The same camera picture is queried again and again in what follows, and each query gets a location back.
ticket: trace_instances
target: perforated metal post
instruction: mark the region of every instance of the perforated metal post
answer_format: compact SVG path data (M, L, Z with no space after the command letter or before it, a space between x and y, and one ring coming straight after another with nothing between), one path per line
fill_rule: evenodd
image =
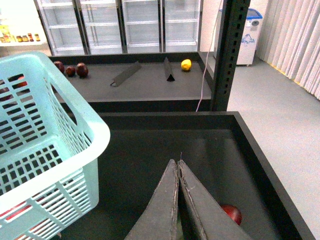
M250 0L224 0L211 95L211 111L226 111Z

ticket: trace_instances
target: electrical cable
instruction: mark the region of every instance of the electrical cable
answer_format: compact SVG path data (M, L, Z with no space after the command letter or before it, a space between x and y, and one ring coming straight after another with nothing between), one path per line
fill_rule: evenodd
M215 22L214 22L214 26L213 26L212 37L211 37L211 44L210 44L210 47L209 47L209 49L208 49L208 52L206 53L205 67L204 67L204 71L203 71L203 75L202 75L201 97L200 97L200 100L199 100L198 106L196 107L195 112L198 112L199 107L200 107L200 104L201 104L201 101L202 101L202 98L203 98L203 94L204 94L204 82L205 82L205 74L206 74L206 70L207 70L207 66L208 66L209 52L210 52L210 49L211 49L211 47L212 47L212 43L214 42L214 32L215 32L215 29L216 29L216 26L217 26L218 13L219 13L219 9L220 9L220 7L221 7L222 1L223 1L223 0L220 0L218 12L217 12L217 14L216 14L216 18L215 18Z

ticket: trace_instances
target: white wall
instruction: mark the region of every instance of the white wall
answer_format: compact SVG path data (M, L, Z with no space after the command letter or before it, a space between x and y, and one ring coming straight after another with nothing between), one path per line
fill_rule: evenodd
M251 0L250 8L257 10L262 15L262 17L264 17L266 13L268 1L269 0ZM218 10L219 10L219 4L220 4L220 0L203 0L201 39L200 39L201 52L207 52L210 47L212 34L214 32L214 24L215 24ZM215 43L212 44L210 51L213 51L214 45Z

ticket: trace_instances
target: chest freezer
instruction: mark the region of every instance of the chest freezer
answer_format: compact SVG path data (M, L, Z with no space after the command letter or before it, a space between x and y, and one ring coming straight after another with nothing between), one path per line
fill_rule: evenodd
M220 9L217 16L215 28L214 50L213 56L217 57L217 49L219 42L219 31L221 25L222 10ZM255 51L258 38L262 27L262 15L255 9L249 8L246 15L245 26L243 30L240 51L238 55L237 65L251 65L254 61Z

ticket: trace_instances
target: gray floor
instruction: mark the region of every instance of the gray floor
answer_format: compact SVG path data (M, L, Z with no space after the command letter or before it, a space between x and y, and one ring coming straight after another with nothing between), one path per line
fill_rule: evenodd
M320 239L320 101L257 58L236 68L228 111L240 112Z

